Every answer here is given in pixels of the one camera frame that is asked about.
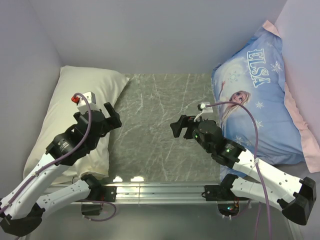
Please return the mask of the cream pillowcase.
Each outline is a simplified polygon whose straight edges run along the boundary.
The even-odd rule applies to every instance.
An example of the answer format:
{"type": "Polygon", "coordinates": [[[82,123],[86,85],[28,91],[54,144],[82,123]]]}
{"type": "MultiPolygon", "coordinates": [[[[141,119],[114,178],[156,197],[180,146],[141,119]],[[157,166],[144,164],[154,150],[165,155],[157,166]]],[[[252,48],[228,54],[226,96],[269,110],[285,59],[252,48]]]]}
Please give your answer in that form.
{"type": "MultiPolygon", "coordinates": [[[[76,104],[71,101],[75,93],[94,93],[96,105],[102,110],[104,116],[108,117],[104,104],[111,103],[114,106],[129,80],[128,77],[114,70],[93,67],[62,67],[40,134],[24,166],[23,177],[26,178],[38,164],[46,147],[54,137],[76,123],[73,115],[78,109],[76,104]]],[[[56,178],[54,184],[66,183],[72,178],[80,178],[85,174],[92,174],[97,179],[108,177],[109,139],[109,135],[101,138],[96,149],[77,160],[73,166],[56,178]]]]}

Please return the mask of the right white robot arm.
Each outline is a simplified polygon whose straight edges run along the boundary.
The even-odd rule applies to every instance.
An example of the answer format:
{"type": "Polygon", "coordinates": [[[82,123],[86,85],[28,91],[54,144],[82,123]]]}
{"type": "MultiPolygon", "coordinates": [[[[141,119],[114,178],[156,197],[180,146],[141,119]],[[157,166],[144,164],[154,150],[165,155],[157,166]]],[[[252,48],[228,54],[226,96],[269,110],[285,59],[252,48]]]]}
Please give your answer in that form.
{"type": "Polygon", "coordinates": [[[269,204],[290,221],[305,226],[317,199],[316,183],[309,177],[299,178],[283,172],[254,155],[242,145],[223,137],[214,120],[195,120],[195,116],[181,115],[171,123],[173,136],[194,139],[212,159],[255,179],[250,182],[234,174],[222,181],[220,194],[226,200],[235,196],[269,204]]]}

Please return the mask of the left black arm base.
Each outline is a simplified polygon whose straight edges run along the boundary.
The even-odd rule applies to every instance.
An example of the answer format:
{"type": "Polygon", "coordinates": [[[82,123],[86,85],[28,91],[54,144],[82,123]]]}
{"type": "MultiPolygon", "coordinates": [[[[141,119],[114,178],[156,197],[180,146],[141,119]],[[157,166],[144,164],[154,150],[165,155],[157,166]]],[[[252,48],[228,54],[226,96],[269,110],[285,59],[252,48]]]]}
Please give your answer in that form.
{"type": "Polygon", "coordinates": [[[78,202],[81,203],[81,214],[84,219],[92,222],[104,222],[112,219],[117,213],[117,207],[114,204],[117,196],[116,186],[101,186],[92,189],[88,197],[78,202]],[[100,216],[103,213],[103,207],[110,206],[113,212],[106,218],[92,218],[100,216]]]}

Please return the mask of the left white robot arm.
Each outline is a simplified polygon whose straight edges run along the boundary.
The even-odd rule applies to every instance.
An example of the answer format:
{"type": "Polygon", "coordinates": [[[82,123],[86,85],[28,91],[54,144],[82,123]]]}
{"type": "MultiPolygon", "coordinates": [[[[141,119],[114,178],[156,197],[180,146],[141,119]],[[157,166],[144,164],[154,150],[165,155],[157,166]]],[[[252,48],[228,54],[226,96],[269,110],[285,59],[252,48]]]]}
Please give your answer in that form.
{"type": "Polygon", "coordinates": [[[73,202],[114,204],[116,187],[102,186],[92,174],[85,174],[65,188],[45,194],[51,183],[93,151],[101,138],[121,127],[120,116],[112,105],[107,102],[104,107],[108,118],[101,110],[76,112],[76,123],[53,139],[29,175],[0,200],[0,227],[5,233],[24,237],[45,218],[73,202]]]}

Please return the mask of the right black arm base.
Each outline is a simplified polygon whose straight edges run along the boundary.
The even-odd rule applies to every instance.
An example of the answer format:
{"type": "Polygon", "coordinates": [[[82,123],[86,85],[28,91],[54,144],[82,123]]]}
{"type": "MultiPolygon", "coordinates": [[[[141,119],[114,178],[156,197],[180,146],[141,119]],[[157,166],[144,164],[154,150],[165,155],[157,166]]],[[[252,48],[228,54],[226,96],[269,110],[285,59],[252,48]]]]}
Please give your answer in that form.
{"type": "Polygon", "coordinates": [[[245,197],[235,196],[229,189],[217,184],[204,186],[201,196],[206,202],[216,202],[223,218],[237,218],[250,207],[251,201],[245,197]]]}

